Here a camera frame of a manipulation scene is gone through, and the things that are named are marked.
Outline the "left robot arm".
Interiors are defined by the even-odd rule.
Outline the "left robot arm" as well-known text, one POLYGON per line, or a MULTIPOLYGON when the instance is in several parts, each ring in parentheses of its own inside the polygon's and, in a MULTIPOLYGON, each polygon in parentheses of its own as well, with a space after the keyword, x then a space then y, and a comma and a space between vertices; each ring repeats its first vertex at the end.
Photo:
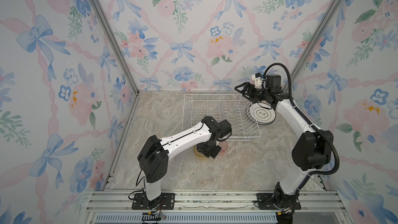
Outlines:
POLYGON ((216 158, 221 151, 218 145, 232 134, 232 126, 227 120, 218 122, 212 116, 204 118, 193 127, 178 134, 158 138, 148 138, 137 160, 140 172, 144 173, 144 194, 150 202, 161 195, 161 179, 166 175, 169 162, 181 152, 196 147, 206 158, 216 158))

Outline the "pink ribbed glass cup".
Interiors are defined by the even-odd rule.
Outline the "pink ribbed glass cup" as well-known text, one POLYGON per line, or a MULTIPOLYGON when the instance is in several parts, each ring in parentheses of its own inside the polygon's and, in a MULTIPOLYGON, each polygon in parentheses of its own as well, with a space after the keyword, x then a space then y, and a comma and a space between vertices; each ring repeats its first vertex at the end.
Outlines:
POLYGON ((219 143, 218 143, 218 146, 220 147, 220 151, 219 151, 217 157, 220 157, 220 156, 225 155, 225 154, 227 153, 227 150, 228 150, 228 143, 227 143, 227 141, 219 142, 219 143))

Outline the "white wire dish rack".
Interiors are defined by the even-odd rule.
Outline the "white wire dish rack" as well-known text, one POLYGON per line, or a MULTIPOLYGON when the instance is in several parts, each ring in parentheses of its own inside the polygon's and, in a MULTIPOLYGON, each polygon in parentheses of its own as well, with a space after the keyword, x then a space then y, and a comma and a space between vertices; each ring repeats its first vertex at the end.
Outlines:
POLYGON ((250 106, 251 102, 240 94, 185 94, 181 129, 194 126, 204 116, 212 116, 218 122, 227 120, 231 124, 230 141, 247 142, 261 137, 259 124, 248 113, 250 106))

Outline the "white front plate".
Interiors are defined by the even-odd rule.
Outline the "white front plate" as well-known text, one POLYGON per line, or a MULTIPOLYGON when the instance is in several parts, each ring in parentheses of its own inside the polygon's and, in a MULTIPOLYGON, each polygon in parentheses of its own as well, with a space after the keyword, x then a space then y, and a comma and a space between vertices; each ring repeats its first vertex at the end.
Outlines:
POLYGON ((260 125, 269 125, 276 119, 276 112, 267 103, 255 103, 246 108, 250 120, 260 125))

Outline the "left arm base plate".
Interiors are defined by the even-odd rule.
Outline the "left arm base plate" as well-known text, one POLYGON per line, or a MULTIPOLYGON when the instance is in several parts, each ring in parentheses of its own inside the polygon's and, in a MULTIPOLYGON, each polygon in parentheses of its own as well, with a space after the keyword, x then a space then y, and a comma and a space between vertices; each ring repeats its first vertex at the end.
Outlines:
POLYGON ((161 193, 156 199, 149 201, 145 193, 136 193, 132 198, 133 210, 173 210, 175 205, 174 193, 161 193))

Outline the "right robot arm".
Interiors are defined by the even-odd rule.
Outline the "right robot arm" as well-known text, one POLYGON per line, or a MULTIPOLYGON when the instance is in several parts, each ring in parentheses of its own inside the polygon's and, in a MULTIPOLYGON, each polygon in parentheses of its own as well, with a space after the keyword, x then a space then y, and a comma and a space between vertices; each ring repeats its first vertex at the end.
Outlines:
POLYGON ((313 175, 332 175, 340 168, 340 158, 333 145, 333 134, 315 125, 295 104, 291 92, 281 86, 256 87, 246 82, 235 87, 252 103, 266 101, 290 124, 298 140, 292 150, 293 165, 281 180, 274 195, 297 197, 313 175))

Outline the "yellow ribbed glass cup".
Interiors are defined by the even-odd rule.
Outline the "yellow ribbed glass cup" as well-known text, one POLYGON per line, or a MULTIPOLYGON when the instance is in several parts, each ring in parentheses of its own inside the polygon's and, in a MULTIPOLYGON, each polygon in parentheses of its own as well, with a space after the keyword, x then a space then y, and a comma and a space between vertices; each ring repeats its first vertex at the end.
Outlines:
POLYGON ((198 157, 198 158, 207 158, 204 154, 202 154, 201 152, 199 152, 199 150, 197 149, 197 146, 194 146, 194 154, 198 157))

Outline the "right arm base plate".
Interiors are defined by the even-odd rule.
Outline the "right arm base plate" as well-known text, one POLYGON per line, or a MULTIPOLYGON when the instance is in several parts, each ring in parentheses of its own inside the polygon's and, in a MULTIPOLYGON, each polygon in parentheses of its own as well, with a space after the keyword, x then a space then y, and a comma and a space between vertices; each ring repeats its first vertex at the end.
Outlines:
POLYGON ((258 193, 256 194, 255 207, 261 210, 291 210, 294 206, 295 210, 302 209, 298 197, 294 195, 277 195, 273 193, 258 193))

